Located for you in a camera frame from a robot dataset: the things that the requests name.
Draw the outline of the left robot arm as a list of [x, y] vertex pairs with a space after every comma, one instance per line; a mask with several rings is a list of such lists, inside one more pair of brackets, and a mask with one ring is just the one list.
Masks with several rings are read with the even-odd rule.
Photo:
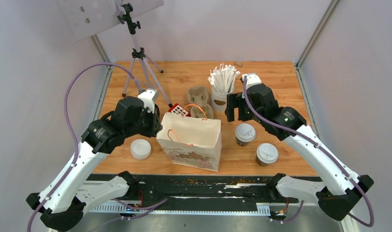
[[81, 136], [77, 150], [55, 180], [43, 191], [31, 193], [26, 202], [42, 223], [59, 232], [77, 225], [91, 209], [115, 198], [135, 199], [139, 181], [128, 171], [113, 179], [80, 191], [92, 171], [113, 150], [134, 135], [155, 137], [162, 129], [160, 111], [152, 97], [128, 96], [118, 101], [115, 110], [92, 121]]

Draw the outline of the clear brown printed coffee cup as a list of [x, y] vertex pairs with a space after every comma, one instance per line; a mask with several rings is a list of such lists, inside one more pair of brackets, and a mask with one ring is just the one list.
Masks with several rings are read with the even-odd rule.
[[239, 138], [239, 137], [236, 137], [235, 141], [240, 146], [246, 146], [250, 142], [252, 142], [254, 139], [255, 139], [254, 137], [252, 137], [252, 138]]

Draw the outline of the white cup lid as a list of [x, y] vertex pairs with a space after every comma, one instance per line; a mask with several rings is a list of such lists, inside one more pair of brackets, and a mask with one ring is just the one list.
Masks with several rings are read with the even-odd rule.
[[236, 127], [235, 136], [239, 138], [255, 138], [256, 131], [250, 124], [242, 123]]

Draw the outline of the paper bag with orange handles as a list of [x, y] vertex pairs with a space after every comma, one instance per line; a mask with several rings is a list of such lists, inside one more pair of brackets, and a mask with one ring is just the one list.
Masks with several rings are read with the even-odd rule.
[[222, 150], [221, 120], [194, 118], [166, 112], [157, 142], [172, 163], [210, 170], [219, 170]]

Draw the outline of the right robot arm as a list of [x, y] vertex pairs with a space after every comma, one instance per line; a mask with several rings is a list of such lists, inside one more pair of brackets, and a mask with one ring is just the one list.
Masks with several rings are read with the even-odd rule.
[[312, 182], [276, 174], [267, 188], [271, 201], [296, 198], [318, 204], [335, 220], [350, 216], [367, 227], [374, 225], [373, 209], [366, 196], [373, 179], [358, 175], [339, 161], [298, 111], [279, 106], [272, 90], [264, 84], [228, 94], [225, 115], [229, 122], [234, 121], [235, 108], [238, 109], [238, 120], [260, 123], [266, 132], [293, 148], [321, 178], [320, 182]]

